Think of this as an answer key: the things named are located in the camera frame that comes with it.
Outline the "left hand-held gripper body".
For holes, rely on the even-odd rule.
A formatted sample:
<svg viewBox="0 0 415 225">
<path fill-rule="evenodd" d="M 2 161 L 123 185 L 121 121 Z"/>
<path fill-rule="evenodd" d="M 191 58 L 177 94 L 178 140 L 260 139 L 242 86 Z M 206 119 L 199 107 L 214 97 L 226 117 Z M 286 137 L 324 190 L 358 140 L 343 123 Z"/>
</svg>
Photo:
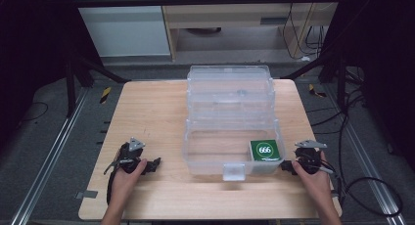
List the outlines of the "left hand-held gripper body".
<svg viewBox="0 0 415 225">
<path fill-rule="evenodd" d="M 140 156 L 143 152 L 143 148 L 146 146 L 145 143 L 135 139 L 134 137 L 130 138 L 129 142 L 125 142 L 118 150 L 117 155 L 113 162 L 106 168 L 104 173 L 107 173 L 108 170 L 113 167 L 113 173 L 121 167 L 126 173 L 132 173 L 138 163 L 141 161 Z"/>
</svg>

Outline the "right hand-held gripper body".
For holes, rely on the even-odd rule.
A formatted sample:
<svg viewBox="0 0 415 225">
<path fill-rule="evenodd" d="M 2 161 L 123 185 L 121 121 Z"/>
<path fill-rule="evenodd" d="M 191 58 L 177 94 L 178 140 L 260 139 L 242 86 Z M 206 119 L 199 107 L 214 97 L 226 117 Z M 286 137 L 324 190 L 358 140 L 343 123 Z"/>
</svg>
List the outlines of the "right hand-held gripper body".
<svg viewBox="0 0 415 225">
<path fill-rule="evenodd" d="M 296 146 L 298 147 L 295 150 L 297 162 L 308 174 L 315 174 L 318 171 L 333 173 L 332 167 L 321 159 L 321 149 L 326 148 L 326 144 L 314 140 L 304 140 L 297 142 Z"/>
</svg>

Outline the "green square box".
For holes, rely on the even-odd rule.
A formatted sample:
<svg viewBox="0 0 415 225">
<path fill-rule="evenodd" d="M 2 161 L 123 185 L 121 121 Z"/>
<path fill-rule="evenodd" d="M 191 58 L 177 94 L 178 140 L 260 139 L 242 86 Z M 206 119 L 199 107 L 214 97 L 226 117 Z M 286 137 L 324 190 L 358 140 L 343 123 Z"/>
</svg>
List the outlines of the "green square box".
<svg viewBox="0 0 415 225">
<path fill-rule="evenodd" d="M 277 161 L 281 159 L 277 142 L 274 139 L 250 141 L 254 161 Z"/>
</svg>

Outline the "clear plastic storage box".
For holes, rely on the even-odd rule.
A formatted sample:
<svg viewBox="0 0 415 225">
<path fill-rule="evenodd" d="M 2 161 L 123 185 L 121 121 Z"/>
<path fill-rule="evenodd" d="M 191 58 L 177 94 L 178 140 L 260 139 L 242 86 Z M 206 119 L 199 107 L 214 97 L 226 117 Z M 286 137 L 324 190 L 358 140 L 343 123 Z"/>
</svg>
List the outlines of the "clear plastic storage box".
<svg viewBox="0 0 415 225">
<path fill-rule="evenodd" d="M 192 66 L 187 76 L 183 157 L 195 175 L 243 181 L 272 174 L 286 151 L 267 66 Z M 254 161 L 250 141 L 274 139 L 280 160 Z"/>
</svg>

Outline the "person's right hand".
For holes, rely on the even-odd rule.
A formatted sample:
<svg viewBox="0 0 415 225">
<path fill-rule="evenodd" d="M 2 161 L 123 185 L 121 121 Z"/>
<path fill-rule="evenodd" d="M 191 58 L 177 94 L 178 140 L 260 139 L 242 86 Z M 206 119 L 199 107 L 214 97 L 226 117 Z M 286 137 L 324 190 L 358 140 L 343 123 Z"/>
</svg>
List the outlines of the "person's right hand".
<svg viewBox="0 0 415 225">
<path fill-rule="evenodd" d="M 319 170 L 314 174 L 308 174 L 296 160 L 292 162 L 292 167 L 316 204 L 323 205 L 333 201 L 330 177 L 327 172 Z"/>
</svg>

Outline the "person's left hand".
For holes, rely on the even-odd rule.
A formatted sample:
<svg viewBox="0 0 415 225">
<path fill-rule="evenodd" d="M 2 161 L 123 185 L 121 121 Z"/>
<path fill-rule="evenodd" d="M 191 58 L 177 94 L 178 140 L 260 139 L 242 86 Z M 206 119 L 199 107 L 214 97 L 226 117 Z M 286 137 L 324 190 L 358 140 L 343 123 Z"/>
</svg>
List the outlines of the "person's left hand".
<svg viewBox="0 0 415 225">
<path fill-rule="evenodd" d="M 112 184 L 111 207 L 124 208 L 128 198 L 133 192 L 141 173 L 147 166 L 147 160 L 142 159 L 132 173 L 126 173 L 122 168 L 118 169 Z"/>
</svg>

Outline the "grey tape piece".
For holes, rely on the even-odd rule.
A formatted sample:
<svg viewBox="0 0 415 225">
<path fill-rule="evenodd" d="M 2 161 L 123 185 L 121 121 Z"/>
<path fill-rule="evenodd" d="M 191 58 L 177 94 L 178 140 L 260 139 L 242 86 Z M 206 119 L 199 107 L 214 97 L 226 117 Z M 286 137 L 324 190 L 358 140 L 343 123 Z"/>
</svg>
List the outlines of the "grey tape piece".
<svg viewBox="0 0 415 225">
<path fill-rule="evenodd" d="M 84 199 L 84 198 L 96 199 L 97 195 L 98 195 L 97 191 L 85 190 L 85 191 L 82 191 L 82 192 L 77 192 L 74 197 L 78 200 L 81 200 L 81 199 Z"/>
</svg>

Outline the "yellow black striped tape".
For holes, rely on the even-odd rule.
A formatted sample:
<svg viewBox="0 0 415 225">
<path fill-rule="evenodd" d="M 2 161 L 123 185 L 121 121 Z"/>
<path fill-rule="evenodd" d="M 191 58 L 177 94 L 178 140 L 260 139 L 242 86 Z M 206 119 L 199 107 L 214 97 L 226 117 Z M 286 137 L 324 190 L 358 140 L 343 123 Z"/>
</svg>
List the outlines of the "yellow black striped tape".
<svg viewBox="0 0 415 225">
<path fill-rule="evenodd" d="M 309 90 L 309 94 L 320 97 L 320 98 L 325 98 L 327 97 L 325 92 L 320 92 L 316 90 L 316 87 L 313 84 L 308 84 L 308 90 Z"/>
<path fill-rule="evenodd" d="M 111 93 L 112 87 L 106 87 L 102 93 L 102 96 L 100 98 L 100 104 L 105 104 L 110 93 Z"/>
</svg>

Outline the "black metal stand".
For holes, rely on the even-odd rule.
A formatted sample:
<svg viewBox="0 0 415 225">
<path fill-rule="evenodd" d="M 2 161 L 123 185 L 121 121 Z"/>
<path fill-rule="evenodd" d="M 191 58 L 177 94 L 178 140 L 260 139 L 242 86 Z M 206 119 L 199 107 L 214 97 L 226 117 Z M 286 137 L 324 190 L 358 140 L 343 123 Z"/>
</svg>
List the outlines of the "black metal stand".
<svg viewBox="0 0 415 225">
<path fill-rule="evenodd" d="M 77 79 L 82 87 L 91 87 L 94 83 L 94 79 L 89 72 L 90 69 L 99 72 L 100 74 L 116 83 L 128 82 L 128 79 L 122 78 L 110 72 L 103 66 L 100 66 L 97 63 L 82 57 L 76 52 L 65 53 L 65 72 L 68 94 L 67 117 L 71 117 L 74 114 L 76 108 L 74 80 Z"/>
<path fill-rule="evenodd" d="M 320 54 L 320 57 L 300 69 L 282 76 L 282 79 L 295 80 L 302 74 L 309 72 L 310 70 L 322 67 L 318 79 L 327 83 L 337 77 L 337 104 L 342 111 L 346 110 L 346 57 L 342 49 L 328 49 Z"/>
</svg>

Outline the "white cabinet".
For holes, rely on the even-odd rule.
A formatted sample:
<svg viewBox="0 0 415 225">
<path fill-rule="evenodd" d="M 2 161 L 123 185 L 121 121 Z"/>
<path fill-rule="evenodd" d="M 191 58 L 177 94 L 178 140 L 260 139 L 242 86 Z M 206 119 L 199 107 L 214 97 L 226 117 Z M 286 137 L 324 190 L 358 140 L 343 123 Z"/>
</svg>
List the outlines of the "white cabinet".
<svg viewBox="0 0 415 225">
<path fill-rule="evenodd" d="M 169 56 L 160 6 L 80 8 L 102 58 Z"/>
</svg>

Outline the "wooden cabinet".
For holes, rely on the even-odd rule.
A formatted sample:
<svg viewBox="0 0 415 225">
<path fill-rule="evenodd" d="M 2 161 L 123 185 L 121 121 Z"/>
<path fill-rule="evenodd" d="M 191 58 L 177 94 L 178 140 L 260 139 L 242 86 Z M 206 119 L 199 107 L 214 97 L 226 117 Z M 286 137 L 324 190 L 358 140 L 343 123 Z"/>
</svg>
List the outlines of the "wooden cabinet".
<svg viewBox="0 0 415 225">
<path fill-rule="evenodd" d="M 328 26 L 337 10 L 336 2 L 275 3 L 240 5 L 187 5 L 162 8 L 166 27 L 184 28 L 278 26 L 296 58 L 305 53 L 302 45 L 313 26 Z"/>
</svg>

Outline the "black horizontal bar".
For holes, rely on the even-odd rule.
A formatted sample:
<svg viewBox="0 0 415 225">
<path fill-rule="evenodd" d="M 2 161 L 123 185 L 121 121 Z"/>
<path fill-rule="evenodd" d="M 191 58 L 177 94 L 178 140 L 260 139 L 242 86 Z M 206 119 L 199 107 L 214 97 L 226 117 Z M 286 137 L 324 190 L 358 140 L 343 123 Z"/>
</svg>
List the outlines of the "black horizontal bar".
<svg viewBox="0 0 415 225">
<path fill-rule="evenodd" d="M 330 3 L 342 0 L 72 0 L 77 8 L 101 7 L 150 7 L 150 6 L 199 6 L 282 3 Z"/>
</svg>

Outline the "aluminium floor rail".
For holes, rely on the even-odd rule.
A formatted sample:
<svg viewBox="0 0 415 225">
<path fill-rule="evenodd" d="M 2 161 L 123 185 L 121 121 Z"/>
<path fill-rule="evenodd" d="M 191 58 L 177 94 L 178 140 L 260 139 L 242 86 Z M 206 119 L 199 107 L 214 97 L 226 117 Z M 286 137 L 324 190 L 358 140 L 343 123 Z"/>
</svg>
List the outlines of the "aluminium floor rail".
<svg viewBox="0 0 415 225">
<path fill-rule="evenodd" d="M 33 212 L 48 180 L 55 168 L 55 165 L 66 145 L 68 137 L 74 128 L 79 114 L 84 107 L 89 88 L 81 88 L 72 114 L 65 119 L 47 157 L 43 161 L 30 189 L 28 190 L 23 202 L 14 214 L 10 225 L 26 225 L 31 213 Z"/>
<path fill-rule="evenodd" d="M 401 214 L 403 205 L 399 205 L 397 200 L 392 196 L 392 191 L 385 182 L 376 168 L 373 161 L 365 151 L 361 140 L 359 139 L 355 128 L 347 117 L 342 117 L 341 135 L 345 135 L 350 147 L 353 150 L 359 165 L 366 177 L 369 177 L 368 184 L 376 198 L 382 213 L 386 216 L 390 225 L 407 225 Z"/>
</svg>

